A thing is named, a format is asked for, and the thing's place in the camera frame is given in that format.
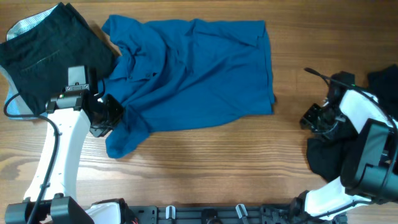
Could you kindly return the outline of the blue polo shirt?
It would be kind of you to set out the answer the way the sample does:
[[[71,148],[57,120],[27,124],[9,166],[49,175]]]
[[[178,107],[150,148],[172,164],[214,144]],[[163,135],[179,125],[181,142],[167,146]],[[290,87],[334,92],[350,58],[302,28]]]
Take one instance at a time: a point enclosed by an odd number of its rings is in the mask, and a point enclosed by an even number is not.
[[[119,159],[152,133],[269,115],[275,102],[264,21],[166,20],[111,15],[102,30],[121,55],[105,80],[124,108],[106,138]]]

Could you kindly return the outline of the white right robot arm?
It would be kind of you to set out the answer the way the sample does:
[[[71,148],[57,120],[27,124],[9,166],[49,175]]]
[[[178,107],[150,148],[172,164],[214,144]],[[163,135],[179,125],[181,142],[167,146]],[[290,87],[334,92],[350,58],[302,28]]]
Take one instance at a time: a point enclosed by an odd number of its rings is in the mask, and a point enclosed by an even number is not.
[[[397,123],[377,98],[348,90],[340,111],[358,132],[341,174],[317,190],[303,192],[290,206],[293,223],[331,221],[356,207],[397,202]]]

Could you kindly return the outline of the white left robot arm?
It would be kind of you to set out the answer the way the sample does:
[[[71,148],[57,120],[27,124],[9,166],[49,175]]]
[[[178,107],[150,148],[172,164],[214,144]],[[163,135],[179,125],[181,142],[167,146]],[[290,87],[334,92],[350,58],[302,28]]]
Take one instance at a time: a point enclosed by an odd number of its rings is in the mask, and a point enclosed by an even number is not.
[[[45,145],[32,183],[21,203],[6,208],[6,223],[124,223],[123,200],[84,210],[76,201],[76,177],[86,135],[103,137],[114,129],[123,108],[111,95],[89,90],[59,93],[47,103]]]

